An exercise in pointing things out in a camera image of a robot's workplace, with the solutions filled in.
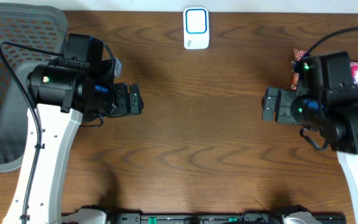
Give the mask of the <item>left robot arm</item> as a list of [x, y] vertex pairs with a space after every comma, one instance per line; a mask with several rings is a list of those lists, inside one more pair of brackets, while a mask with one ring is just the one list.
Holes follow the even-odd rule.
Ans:
[[62, 213], [62, 192], [71, 146], [79, 127], [96, 119], [139, 115], [139, 86], [116, 83], [121, 63], [90, 35], [70, 34], [62, 53], [36, 66], [19, 83], [29, 109], [21, 171], [4, 223], [108, 223], [96, 205]]

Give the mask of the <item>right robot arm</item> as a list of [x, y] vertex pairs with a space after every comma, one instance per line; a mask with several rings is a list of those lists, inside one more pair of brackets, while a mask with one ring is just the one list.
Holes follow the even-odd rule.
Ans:
[[296, 63], [296, 90], [268, 87], [262, 119], [299, 125], [300, 136], [317, 151], [337, 154], [358, 223], [358, 87], [347, 52], [305, 55]]

